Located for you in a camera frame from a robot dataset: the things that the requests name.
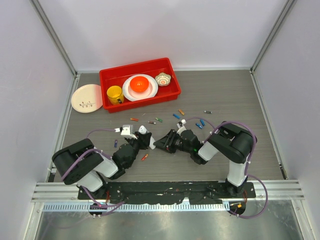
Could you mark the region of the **white remote control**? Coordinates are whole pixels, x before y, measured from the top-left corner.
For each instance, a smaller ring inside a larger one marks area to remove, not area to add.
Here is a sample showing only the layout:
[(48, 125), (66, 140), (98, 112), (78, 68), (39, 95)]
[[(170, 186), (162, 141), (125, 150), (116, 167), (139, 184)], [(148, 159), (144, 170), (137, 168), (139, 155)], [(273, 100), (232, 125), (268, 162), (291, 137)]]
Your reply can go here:
[(143, 142), (151, 149), (154, 150), (155, 146), (155, 139), (152, 136), (152, 133), (147, 130), (144, 125), (141, 125), (138, 129), (140, 136), (142, 137)]

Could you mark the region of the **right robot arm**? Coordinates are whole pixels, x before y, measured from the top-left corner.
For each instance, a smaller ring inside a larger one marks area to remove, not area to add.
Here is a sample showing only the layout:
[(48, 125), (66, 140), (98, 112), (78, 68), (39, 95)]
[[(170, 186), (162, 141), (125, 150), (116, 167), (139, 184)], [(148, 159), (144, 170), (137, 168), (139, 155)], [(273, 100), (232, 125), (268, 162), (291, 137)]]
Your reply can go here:
[(170, 154), (177, 150), (188, 153), (198, 165), (205, 165), (217, 153), (221, 153), (229, 160), (226, 193), (233, 198), (242, 194), (248, 180), (250, 159), (258, 142), (253, 131), (242, 123), (224, 121), (204, 142), (200, 142), (185, 124), (185, 120), (180, 121), (177, 130), (171, 129), (164, 137), (155, 141), (154, 146)]

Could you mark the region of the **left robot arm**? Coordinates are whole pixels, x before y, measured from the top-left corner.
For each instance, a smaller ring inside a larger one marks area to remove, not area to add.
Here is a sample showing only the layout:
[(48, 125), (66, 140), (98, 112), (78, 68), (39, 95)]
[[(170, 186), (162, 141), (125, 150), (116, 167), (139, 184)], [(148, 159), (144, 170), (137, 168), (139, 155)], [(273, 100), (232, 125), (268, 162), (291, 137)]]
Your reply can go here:
[(103, 177), (118, 179), (132, 166), (140, 150), (155, 148), (152, 133), (144, 126), (136, 132), (129, 125), (106, 130), (120, 133), (127, 141), (112, 155), (97, 149), (86, 137), (57, 151), (51, 158), (65, 185), (78, 184), (97, 200), (102, 199), (107, 192)]

